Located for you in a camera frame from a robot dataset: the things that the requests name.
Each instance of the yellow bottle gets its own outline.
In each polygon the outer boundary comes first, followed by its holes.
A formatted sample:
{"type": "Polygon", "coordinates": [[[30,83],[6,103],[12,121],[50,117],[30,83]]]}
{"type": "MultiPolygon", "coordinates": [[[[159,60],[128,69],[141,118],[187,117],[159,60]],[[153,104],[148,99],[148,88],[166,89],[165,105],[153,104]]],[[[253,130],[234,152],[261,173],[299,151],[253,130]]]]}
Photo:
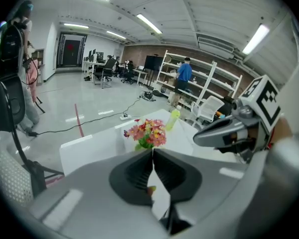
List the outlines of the yellow bottle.
{"type": "Polygon", "coordinates": [[[179,116],[180,116],[180,109],[181,109],[181,106],[178,105],[178,106],[176,107],[176,109],[173,110],[173,111],[171,112],[170,117],[169,117],[169,120],[168,120],[168,122],[167,122],[167,124],[166,124],[166,127],[165,127],[165,129],[166,129],[167,131],[170,131],[170,130],[173,128],[175,122],[176,122],[177,119],[179,118],[179,116]]]}

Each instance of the pink pants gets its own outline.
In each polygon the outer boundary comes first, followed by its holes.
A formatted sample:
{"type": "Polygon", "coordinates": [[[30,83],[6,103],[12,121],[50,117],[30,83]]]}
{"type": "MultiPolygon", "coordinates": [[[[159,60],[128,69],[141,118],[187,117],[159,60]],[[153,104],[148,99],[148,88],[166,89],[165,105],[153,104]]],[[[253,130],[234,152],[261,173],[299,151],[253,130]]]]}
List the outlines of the pink pants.
{"type": "Polygon", "coordinates": [[[27,75],[26,75],[26,83],[31,84],[30,91],[31,91],[31,96],[32,96],[32,101],[36,101],[36,78],[38,76],[38,72],[35,67],[38,66],[38,60],[34,60],[34,63],[30,63],[30,68],[28,69],[27,75]]]}

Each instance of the ceiling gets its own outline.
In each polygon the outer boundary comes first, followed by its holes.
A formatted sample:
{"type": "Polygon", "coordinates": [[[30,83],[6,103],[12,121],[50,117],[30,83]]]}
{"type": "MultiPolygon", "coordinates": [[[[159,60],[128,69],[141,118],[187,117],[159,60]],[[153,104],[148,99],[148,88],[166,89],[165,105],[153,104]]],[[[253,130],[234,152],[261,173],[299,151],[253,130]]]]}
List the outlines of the ceiling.
{"type": "Polygon", "coordinates": [[[199,49],[197,35],[229,42],[231,62],[268,74],[285,83],[297,64],[291,16],[281,0],[32,0],[35,10],[52,9],[61,23],[89,26],[89,31],[115,41],[106,30],[121,34],[128,44],[177,44],[199,49]],[[141,13],[162,34],[156,34],[136,15],[141,13]],[[270,33],[250,56],[241,51],[258,26],[270,33]]]}

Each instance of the black backpack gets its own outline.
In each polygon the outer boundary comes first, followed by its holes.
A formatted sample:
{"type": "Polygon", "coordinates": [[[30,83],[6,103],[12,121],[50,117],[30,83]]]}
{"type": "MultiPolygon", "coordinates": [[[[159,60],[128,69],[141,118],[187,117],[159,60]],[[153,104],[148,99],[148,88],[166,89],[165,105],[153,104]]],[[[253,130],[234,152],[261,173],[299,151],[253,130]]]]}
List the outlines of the black backpack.
{"type": "Polygon", "coordinates": [[[24,34],[29,22],[7,22],[1,34],[0,42],[0,78],[17,74],[22,67],[24,59],[24,34]]]}

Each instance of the door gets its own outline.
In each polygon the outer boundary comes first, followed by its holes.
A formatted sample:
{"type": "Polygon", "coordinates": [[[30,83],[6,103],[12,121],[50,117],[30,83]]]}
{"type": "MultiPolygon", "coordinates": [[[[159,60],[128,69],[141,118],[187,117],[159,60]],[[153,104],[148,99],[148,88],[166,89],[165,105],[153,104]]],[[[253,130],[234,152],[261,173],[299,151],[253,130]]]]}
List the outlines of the door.
{"type": "Polygon", "coordinates": [[[65,40],[63,66],[76,66],[78,64],[79,49],[80,41],[65,40]]]}

